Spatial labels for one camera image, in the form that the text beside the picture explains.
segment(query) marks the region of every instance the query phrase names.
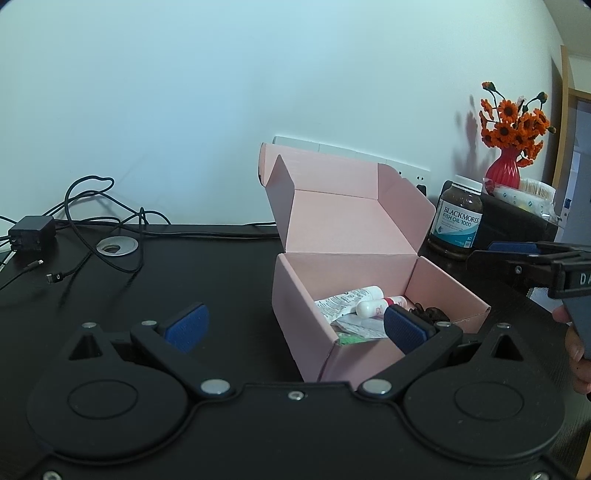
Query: artificial flower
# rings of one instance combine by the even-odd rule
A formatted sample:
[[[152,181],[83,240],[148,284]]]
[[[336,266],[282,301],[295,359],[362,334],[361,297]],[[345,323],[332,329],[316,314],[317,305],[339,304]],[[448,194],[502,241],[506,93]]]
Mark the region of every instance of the artificial flower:
[[[535,115],[535,129],[540,133],[540,135],[544,135],[546,130],[550,126],[550,121],[546,117],[545,113],[540,110],[539,108],[534,108],[534,115]]]
[[[492,82],[482,82],[482,88],[487,92],[496,92],[495,84]]]
[[[499,105],[499,117],[502,122],[513,124],[517,120],[518,108],[511,100],[503,100]]]
[[[545,92],[538,93],[536,100],[539,100],[542,105],[544,105],[548,101],[548,94]]]
[[[488,118],[492,120],[494,118],[494,116],[492,116],[492,105],[484,98],[480,100],[480,104],[485,112],[488,113]]]
[[[530,140],[527,137],[527,134],[523,134],[520,130],[515,132],[515,139],[513,140],[513,145],[519,151],[526,150],[527,148],[531,148],[534,141]]]
[[[487,128],[483,128],[482,132],[482,141],[487,147],[498,147],[499,146],[499,139],[496,135],[495,131],[488,130]]]
[[[511,124],[498,122],[495,124],[495,131],[499,138],[500,147],[509,147],[515,140],[515,129]]]
[[[524,168],[524,167],[529,167],[530,165],[533,165],[534,161],[531,160],[530,158],[522,158],[520,160],[517,161],[517,166]]]
[[[530,160],[535,160],[538,157],[538,153],[540,153],[543,146],[544,146],[544,140],[540,140],[540,143],[536,143],[532,147],[528,148],[526,150],[527,157]]]
[[[490,120],[488,120],[485,116],[484,113],[482,113],[482,111],[478,112],[478,116],[480,117],[480,126],[482,127],[482,129],[486,129],[488,126],[488,122]]]
[[[534,130],[534,117],[531,113],[524,113],[517,119],[517,130],[526,137],[530,137]]]

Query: red vase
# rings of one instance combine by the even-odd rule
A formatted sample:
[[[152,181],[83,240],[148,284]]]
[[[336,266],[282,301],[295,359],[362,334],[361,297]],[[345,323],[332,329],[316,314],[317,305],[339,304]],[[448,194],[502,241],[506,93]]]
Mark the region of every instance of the red vase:
[[[485,178],[512,189],[519,189],[518,156],[519,150],[514,147],[501,148],[501,156],[486,171]],[[490,185],[489,182],[486,183],[486,190],[488,191]]]

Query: black box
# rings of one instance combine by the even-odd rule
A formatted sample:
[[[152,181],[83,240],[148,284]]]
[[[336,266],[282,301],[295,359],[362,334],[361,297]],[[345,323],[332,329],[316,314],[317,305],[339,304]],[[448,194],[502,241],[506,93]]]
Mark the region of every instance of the black box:
[[[441,194],[451,188],[450,180],[443,184]],[[482,193],[482,221],[472,248],[488,250],[493,242],[553,242],[558,226],[533,213]]]
[[[52,216],[23,217],[9,231],[10,248],[18,252],[40,251],[56,236],[56,222]]]

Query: black table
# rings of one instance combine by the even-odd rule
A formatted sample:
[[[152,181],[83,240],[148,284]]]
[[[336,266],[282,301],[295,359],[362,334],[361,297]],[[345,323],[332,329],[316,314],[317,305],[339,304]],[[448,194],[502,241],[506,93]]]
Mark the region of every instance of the black table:
[[[150,226],[168,231],[273,231],[252,226]],[[104,230],[84,228],[91,243]],[[229,241],[154,238],[145,242],[145,265],[135,277],[91,258],[70,282],[48,285],[47,273],[66,271],[86,250],[70,230],[57,234],[57,245],[45,254],[45,265],[0,292],[0,478],[15,478],[40,457],[25,418],[28,393],[66,339],[83,322],[105,331],[127,330],[146,319],[174,315],[195,301],[210,310],[210,328],[191,352],[200,362],[230,382],[300,381],[271,310],[275,259],[279,240]],[[492,306],[483,331],[510,322],[527,340],[548,375],[563,393],[565,427],[554,456],[576,472],[589,434],[591,406],[571,388],[563,347],[564,325],[544,309],[496,281],[468,274],[464,265],[428,250],[422,252]],[[137,254],[120,259],[133,266]],[[28,258],[13,261],[0,272],[11,278]]]

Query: metal grommet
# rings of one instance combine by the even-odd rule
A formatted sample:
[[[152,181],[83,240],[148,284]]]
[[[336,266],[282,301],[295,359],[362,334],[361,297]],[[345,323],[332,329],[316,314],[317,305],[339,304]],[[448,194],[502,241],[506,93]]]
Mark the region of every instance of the metal grommet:
[[[97,252],[106,257],[122,257],[135,252],[137,248],[138,241],[135,238],[123,235],[103,238],[96,244]]]
[[[287,398],[289,398],[290,400],[303,400],[303,398],[306,396],[306,394],[304,392],[300,392],[299,390],[294,390],[292,392],[289,392],[287,394]]]
[[[43,474],[43,480],[61,480],[61,475],[53,470],[49,470]]]
[[[211,378],[201,383],[201,390],[210,395],[222,395],[230,390],[230,384],[221,378]]]
[[[550,480],[550,475],[546,472],[536,472],[531,474],[530,480]]]
[[[367,392],[373,395],[385,395],[392,390],[392,384],[388,380],[382,380],[381,378],[371,378],[363,382],[361,387]]]

